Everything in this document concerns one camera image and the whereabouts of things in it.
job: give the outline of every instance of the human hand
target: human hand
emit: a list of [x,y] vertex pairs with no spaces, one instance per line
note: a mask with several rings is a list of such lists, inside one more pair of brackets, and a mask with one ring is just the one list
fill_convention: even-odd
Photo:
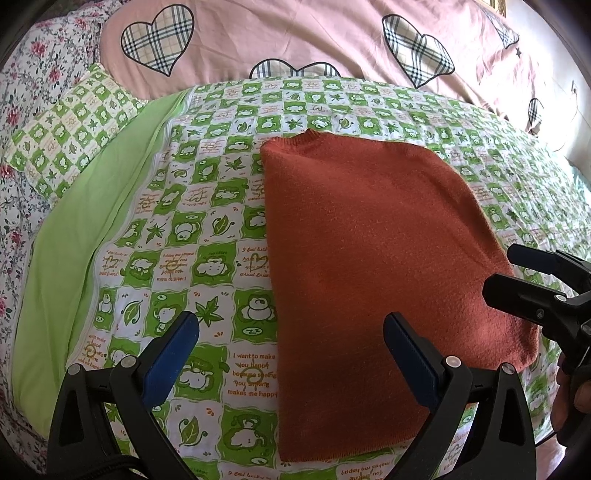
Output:
[[[559,367],[562,366],[563,361],[564,354],[560,355],[558,359]],[[569,416],[570,376],[565,374],[562,368],[556,375],[556,383],[560,385],[560,388],[552,405],[550,421],[554,431],[559,432]],[[577,390],[577,394],[574,396],[574,406],[583,413],[591,413],[591,380],[582,384]]]

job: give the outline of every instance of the green and white pillow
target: green and white pillow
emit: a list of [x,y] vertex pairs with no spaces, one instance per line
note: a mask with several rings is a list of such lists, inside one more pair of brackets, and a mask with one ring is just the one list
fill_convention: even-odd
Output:
[[53,207],[146,103],[92,64],[59,102],[12,136],[6,159]]

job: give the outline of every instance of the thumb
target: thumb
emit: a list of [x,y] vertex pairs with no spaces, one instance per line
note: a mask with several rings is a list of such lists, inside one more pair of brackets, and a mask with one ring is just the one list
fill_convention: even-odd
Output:
[[591,413],[591,380],[582,384],[577,390],[574,406],[583,413]]

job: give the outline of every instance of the pink blanket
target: pink blanket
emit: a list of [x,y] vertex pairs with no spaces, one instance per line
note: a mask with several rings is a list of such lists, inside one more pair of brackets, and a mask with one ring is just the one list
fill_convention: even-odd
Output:
[[132,0],[101,61],[140,98],[262,76],[340,75],[420,88],[540,121],[535,63],[476,0]]

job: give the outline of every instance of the silver bolt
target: silver bolt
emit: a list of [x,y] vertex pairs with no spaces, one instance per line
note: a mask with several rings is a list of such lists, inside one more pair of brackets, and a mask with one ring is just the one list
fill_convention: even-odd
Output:
[[462,364],[462,361],[458,357],[450,355],[445,359],[445,363],[452,368],[457,368]]
[[507,375],[513,375],[515,373],[515,367],[511,364],[503,364],[503,372]]
[[80,364],[73,364],[68,367],[68,374],[69,375],[76,375],[80,371],[81,367]]
[[128,355],[128,356],[124,357],[123,360],[121,361],[121,366],[123,368],[131,368],[134,365],[135,365],[135,357],[133,355]]

